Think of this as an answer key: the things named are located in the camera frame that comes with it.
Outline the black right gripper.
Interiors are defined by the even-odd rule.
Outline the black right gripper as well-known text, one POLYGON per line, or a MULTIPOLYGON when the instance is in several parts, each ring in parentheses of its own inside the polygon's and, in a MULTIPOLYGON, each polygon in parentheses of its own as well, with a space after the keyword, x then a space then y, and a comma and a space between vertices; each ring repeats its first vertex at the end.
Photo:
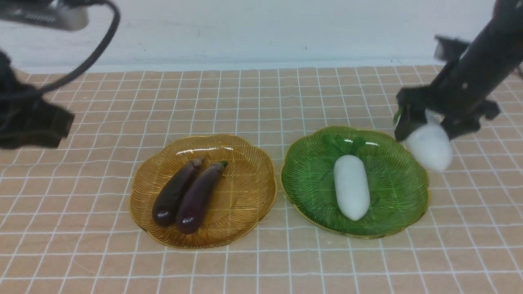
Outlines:
POLYGON ((493 120, 500 114, 497 103, 487 97, 502 82, 502 73, 480 63, 448 62, 428 85, 404 87, 396 95, 394 136, 403 142, 427 124, 425 110, 446 116, 441 122, 449 141, 480 130, 479 119, 493 120))

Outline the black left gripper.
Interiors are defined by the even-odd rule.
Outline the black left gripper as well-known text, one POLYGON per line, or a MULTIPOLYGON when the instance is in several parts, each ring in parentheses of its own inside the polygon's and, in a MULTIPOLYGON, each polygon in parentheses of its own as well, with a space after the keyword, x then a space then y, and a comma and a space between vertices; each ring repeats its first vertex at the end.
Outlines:
POLYGON ((75 114, 39 94, 21 102, 0 103, 0 147, 57 149, 69 136, 75 114))

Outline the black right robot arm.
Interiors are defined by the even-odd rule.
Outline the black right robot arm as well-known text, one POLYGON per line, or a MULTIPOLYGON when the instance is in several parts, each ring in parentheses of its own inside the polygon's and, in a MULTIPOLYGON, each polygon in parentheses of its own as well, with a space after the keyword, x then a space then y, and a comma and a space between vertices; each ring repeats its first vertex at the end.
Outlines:
POLYGON ((523 59, 523 8, 521 0, 497 0, 491 20, 472 42, 435 36, 435 57, 445 61, 428 85, 403 87, 396 95, 394 136, 405 141, 428 124, 426 110, 443 116, 448 139, 480 130, 480 119, 500 114, 488 96, 512 74, 523 59))

